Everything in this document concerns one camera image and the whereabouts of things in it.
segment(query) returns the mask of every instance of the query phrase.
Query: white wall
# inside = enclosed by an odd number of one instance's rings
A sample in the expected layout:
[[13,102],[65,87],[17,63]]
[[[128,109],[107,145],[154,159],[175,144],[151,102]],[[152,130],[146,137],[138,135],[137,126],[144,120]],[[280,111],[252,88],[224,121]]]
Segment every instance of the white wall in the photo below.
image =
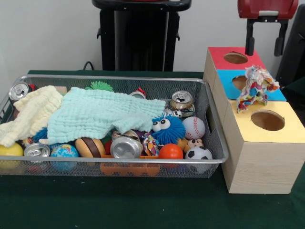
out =
[[[245,45],[237,0],[193,0],[180,16],[175,71],[203,71],[208,46]],[[1,93],[28,70],[78,70],[87,60],[101,69],[99,27],[91,0],[0,0]],[[280,59],[273,56],[278,32],[279,24],[254,26],[255,48],[272,73]]]
[[[209,46],[245,46],[246,20],[240,19],[237,0],[193,0],[180,12],[180,42],[176,46],[175,71],[201,72]],[[293,21],[289,22],[286,40]],[[276,74],[281,57],[274,57],[279,23],[255,23],[255,49],[266,68]]]

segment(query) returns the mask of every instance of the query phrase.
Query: green spiky ball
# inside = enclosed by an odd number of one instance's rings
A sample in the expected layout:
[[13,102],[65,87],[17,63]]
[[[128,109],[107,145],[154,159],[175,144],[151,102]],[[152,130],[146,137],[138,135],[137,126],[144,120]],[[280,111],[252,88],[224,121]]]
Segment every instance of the green spiky ball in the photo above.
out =
[[102,81],[95,81],[91,83],[91,87],[86,87],[86,90],[104,90],[108,92],[113,92],[113,88]]

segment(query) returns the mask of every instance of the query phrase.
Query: black cable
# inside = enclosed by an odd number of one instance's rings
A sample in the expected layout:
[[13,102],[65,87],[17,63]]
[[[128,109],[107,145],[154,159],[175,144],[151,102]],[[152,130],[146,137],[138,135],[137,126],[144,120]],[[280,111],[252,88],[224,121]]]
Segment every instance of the black cable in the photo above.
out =
[[84,66],[83,70],[86,70],[88,64],[90,64],[91,69],[94,70],[93,64],[92,64],[90,61],[87,61],[87,62],[85,63],[85,66]]

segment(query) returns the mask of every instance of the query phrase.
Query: green tablecloth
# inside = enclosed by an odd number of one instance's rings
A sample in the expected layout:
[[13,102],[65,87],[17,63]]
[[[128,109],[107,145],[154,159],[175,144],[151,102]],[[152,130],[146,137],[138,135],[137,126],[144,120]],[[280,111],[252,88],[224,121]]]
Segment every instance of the green tablecloth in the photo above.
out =
[[[31,74],[201,78],[202,73],[30,71]],[[210,179],[0,177],[0,229],[304,229],[305,168],[290,195],[228,194]]]

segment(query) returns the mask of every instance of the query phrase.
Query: wooden box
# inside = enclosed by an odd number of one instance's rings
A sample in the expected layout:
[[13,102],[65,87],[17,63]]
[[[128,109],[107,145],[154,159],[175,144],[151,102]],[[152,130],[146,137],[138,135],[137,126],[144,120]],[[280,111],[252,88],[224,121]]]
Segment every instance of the wooden box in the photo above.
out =
[[229,101],[223,129],[229,193],[290,193],[305,160],[305,129],[289,103],[254,104],[238,114]]
[[228,105],[224,87],[218,76],[218,70],[244,70],[253,64],[264,67],[263,62],[254,52],[253,56],[243,55],[244,47],[209,47],[206,56],[203,79],[210,85],[220,122]]
[[245,80],[235,78],[253,64],[264,67],[256,52],[242,53],[244,48],[209,48],[203,76],[229,147],[224,178],[229,193],[288,194],[305,161],[305,129],[280,90],[268,95],[267,106],[237,113]]

